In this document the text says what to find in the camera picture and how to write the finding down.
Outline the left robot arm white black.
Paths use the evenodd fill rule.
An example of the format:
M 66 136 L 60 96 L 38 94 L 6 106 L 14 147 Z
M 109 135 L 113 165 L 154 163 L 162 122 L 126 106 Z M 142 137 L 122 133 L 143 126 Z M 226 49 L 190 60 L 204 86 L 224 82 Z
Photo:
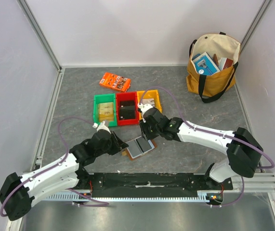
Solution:
M 0 189 L 0 215 L 15 221 L 54 193 L 86 188 L 90 176 L 85 166 L 101 155 L 115 155 L 127 147 L 115 132 L 101 129 L 42 168 L 21 176 L 15 172 L 8 175 Z

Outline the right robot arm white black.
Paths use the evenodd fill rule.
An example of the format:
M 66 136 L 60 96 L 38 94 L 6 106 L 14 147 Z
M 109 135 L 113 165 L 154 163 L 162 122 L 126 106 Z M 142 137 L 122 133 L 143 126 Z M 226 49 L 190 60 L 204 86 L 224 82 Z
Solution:
M 138 112 L 142 115 L 139 122 L 142 136 L 147 140 L 161 136 L 169 141 L 199 144 L 226 155 L 224 160 L 211 164 L 207 169 L 203 181 L 208 189 L 216 189 L 236 175 L 245 178 L 254 176 L 263 149 L 245 128 L 217 130 L 191 124 L 178 117 L 169 119 L 150 104 L 139 104 Z

